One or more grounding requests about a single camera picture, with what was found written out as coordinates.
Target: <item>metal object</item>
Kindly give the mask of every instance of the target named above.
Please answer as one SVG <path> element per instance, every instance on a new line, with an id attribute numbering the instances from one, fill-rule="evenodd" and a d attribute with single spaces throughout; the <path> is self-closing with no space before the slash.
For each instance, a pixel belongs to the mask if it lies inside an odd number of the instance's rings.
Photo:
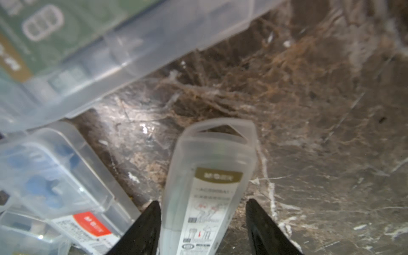
<path id="1" fill-rule="evenodd" d="M 153 201 L 107 255 L 155 255 L 161 223 Z M 302 255 L 255 199 L 246 203 L 246 225 L 252 255 Z"/>

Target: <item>floor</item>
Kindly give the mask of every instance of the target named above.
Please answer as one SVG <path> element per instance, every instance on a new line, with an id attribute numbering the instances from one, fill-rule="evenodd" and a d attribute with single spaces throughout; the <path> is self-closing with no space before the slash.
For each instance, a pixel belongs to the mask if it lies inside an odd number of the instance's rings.
<path id="1" fill-rule="evenodd" d="M 249 198 L 306 255 L 407 254 L 408 7 L 384 3 L 283 2 L 70 121 L 143 210 L 185 127 L 252 120 L 259 168 L 219 255 L 250 254 Z"/>

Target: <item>red label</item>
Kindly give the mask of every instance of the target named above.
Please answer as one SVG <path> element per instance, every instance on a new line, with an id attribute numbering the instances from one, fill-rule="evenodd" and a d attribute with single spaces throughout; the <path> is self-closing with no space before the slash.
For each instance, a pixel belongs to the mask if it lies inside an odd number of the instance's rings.
<path id="1" fill-rule="evenodd" d="M 91 212 L 73 215 L 75 221 L 88 233 L 100 237 L 111 232 Z"/>

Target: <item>white label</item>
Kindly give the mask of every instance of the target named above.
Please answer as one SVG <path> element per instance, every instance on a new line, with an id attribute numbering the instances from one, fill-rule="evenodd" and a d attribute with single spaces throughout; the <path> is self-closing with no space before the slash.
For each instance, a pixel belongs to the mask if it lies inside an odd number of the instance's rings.
<path id="1" fill-rule="evenodd" d="M 91 212 L 64 216 L 52 221 L 93 255 L 104 255 L 120 239 L 112 234 Z"/>
<path id="2" fill-rule="evenodd" d="M 242 173 L 198 168 L 176 255 L 208 255 Z"/>

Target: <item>cylindrical plastic container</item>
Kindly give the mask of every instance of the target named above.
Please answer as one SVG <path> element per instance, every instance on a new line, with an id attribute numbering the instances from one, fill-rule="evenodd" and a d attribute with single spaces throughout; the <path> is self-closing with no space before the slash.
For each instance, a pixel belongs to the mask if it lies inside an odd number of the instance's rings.
<path id="1" fill-rule="evenodd" d="M 217 131 L 230 128 L 233 133 Z M 161 255 L 213 255 L 257 165 L 249 120 L 218 118 L 182 133 L 163 197 Z"/>

